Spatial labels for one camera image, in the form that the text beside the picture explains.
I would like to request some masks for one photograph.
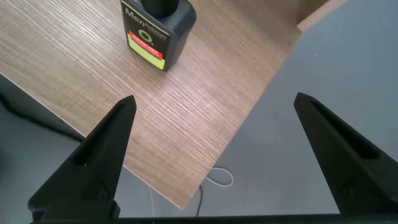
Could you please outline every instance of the black cable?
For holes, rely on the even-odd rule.
[[[203,187],[201,185],[199,185],[199,190],[200,190],[200,200],[199,200],[199,205],[198,205],[198,210],[197,210],[197,217],[199,217],[201,201],[203,200]]]
[[[48,125],[42,121],[39,121],[38,119],[34,118],[33,116],[29,116],[27,114],[19,112],[18,110],[16,110],[15,108],[13,108],[11,106],[9,100],[2,94],[0,94],[0,103],[3,105],[3,107],[6,109],[6,111],[10,112],[11,114],[17,116],[20,119],[23,119],[30,123],[36,124],[46,130],[57,133],[61,136],[65,136],[65,137],[70,138],[77,142],[82,142],[85,139],[84,137],[76,137],[74,135],[68,134],[65,131],[62,131],[58,128],[52,127],[51,125]]]

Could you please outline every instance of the black bottle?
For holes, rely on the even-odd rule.
[[[166,71],[180,56],[196,21],[187,0],[121,0],[127,44]]]

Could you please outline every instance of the wooden table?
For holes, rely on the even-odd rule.
[[[124,165],[180,208],[300,34],[293,1],[191,2],[198,19],[168,73],[128,49],[117,0],[0,2],[0,72],[82,134],[134,95]]]

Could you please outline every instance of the bottle label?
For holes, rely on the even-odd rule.
[[[129,46],[159,69],[164,69],[170,34],[121,1]]]

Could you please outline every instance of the white cable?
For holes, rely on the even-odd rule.
[[[150,186],[148,186],[149,190],[149,196],[150,196],[150,204],[152,205],[152,217],[155,216],[155,202],[154,202],[154,196],[152,195],[152,191],[150,190]]]
[[[228,183],[228,184],[221,184],[221,183],[216,182],[215,180],[213,180],[213,179],[211,179],[210,177],[207,177],[207,176],[205,177],[206,180],[210,181],[211,183],[213,183],[213,184],[215,184],[215,185],[217,185],[219,187],[229,187],[229,186],[234,184],[234,175],[228,169],[221,168],[221,167],[213,167],[213,168],[211,168],[211,170],[221,170],[221,171],[226,172],[231,177],[231,182]],[[148,186],[148,190],[149,190],[150,204],[152,206],[152,217],[154,217],[155,216],[154,196],[152,195],[152,191],[150,190],[150,186],[149,185],[147,185],[147,186]]]
[[[205,177],[206,180],[210,181],[211,183],[213,183],[213,184],[215,184],[215,185],[217,185],[219,187],[229,187],[229,186],[234,184],[234,175],[228,169],[221,168],[221,167],[213,167],[213,168],[211,168],[211,170],[221,170],[221,171],[226,172],[231,177],[231,182],[228,183],[228,184],[220,184],[220,183],[216,182],[215,180],[213,180],[213,179],[211,179],[210,177],[207,177],[207,176]]]

